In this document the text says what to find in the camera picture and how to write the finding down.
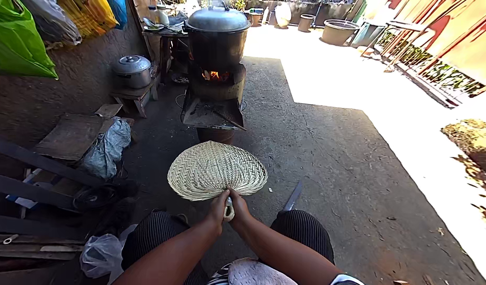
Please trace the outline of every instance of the black cloth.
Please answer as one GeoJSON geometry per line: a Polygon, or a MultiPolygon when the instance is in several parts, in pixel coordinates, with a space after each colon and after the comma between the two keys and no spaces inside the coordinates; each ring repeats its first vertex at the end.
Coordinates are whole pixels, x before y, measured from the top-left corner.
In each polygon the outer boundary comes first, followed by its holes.
{"type": "MultiPolygon", "coordinates": [[[[126,270],[160,243],[188,228],[188,224],[180,217],[165,211],[153,210],[128,235],[122,251],[122,268],[126,270]]],[[[271,229],[310,247],[334,264],[333,247],[331,246],[328,232],[309,213],[301,210],[280,211],[272,223],[271,229]]],[[[208,275],[204,272],[199,262],[184,284],[204,285],[207,281],[208,275]]]]}

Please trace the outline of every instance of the person's right hand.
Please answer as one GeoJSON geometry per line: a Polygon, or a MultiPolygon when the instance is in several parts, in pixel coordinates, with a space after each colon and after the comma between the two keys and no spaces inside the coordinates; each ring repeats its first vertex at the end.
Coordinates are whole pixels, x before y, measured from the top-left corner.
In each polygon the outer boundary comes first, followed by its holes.
{"type": "Polygon", "coordinates": [[[234,228],[239,226],[241,223],[247,222],[252,219],[252,214],[248,211],[248,206],[246,201],[231,187],[227,186],[230,191],[230,196],[232,199],[232,207],[234,208],[234,218],[230,221],[230,225],[234,228]]]}

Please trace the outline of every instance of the person's left hand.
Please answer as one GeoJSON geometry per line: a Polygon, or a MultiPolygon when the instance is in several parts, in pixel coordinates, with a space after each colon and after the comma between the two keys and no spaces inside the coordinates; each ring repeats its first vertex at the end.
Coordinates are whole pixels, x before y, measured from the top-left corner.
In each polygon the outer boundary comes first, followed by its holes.
{"type": "Polygon", "coordinates": [[[229,190],[225,190],[217,198],[214,198],[213,202],[211,202],[211,209],[206,215],[207,220],[214,222],[218,226],[220,233],[222,233],[222,222],[224,221],[225,200],[229,197],[229,193],[229,190]]]}

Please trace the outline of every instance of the pot lid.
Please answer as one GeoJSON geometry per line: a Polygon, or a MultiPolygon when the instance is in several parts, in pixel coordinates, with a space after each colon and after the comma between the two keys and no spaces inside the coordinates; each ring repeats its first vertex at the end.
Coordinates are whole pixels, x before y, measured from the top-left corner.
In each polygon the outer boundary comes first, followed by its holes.
{"type": "Polygon", "coordinates": [[[140,55],[127,55],[113,65],[113,71],[118,74],[134,74],[150,68],[151,63],[140,55]]]}
{"type": "Polygon", "coordinates": [[[195,11],[186,21],[187,26],[201,31],[230,32],[250,27],[246,16],[228,7],[208,7],[195,11]]]}

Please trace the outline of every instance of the woven palm fan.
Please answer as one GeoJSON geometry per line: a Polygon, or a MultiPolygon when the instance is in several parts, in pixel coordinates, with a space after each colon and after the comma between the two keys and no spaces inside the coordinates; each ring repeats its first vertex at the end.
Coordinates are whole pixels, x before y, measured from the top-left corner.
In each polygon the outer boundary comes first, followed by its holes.
{"type": "MultiPolygon", "coordinates": [[[[183,151],[167,173],[171,188],[190,201],[217,197],[227,186],[240,195],[250,195],[267,180],[266,168],[251,153],[211,140],[183,151]]],[[[230,199],[226,206],[232,207],[230,199]]]]}

